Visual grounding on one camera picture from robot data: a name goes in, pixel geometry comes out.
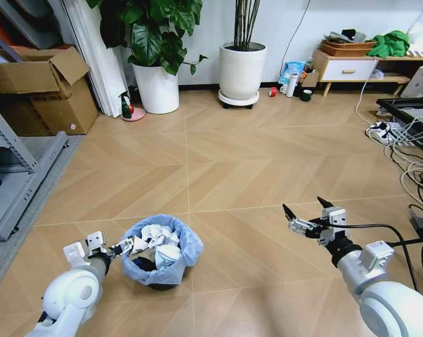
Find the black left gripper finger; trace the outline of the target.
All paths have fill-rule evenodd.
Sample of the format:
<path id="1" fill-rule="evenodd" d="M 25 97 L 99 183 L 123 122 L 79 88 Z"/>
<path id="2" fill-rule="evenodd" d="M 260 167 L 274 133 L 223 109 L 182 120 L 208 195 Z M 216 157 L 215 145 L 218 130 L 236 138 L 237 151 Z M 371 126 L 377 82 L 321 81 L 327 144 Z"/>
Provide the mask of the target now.
<path id="1" fill-rule="evenodd" d="M 112 246 L 112 251 L 114 254 L 125 254 L 129 253 L 133 250 L 134 247 L 134 238 L 133 237 L 127 237 L 123 239 L 122 241 L 114 244 Z"/>

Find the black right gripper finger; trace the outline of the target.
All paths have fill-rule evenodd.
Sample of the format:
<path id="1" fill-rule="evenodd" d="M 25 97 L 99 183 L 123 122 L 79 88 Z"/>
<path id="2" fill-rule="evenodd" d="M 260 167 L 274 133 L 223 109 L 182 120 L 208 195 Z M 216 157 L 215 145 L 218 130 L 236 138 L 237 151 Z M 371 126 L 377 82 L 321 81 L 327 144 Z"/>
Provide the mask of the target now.
<path id="1" fill-rule="evenodd" d="M 317 196 L 317 200 L 319 201 L 319 203 L 321 204 L 321 206 L 323 207 L 323 213 L 329 213 L 330 211 L 333 210 L 334 205 L 332 202 L 323 199 L 322 197 Z"/>
<path id="2" fill-rule="evenodd" d="M 285 212 L 289 229 L 310 239 L 320 238 L 320 229 L 318 224 L 298 218 L 286 204 L 283 204 L 282 207 Z"/>

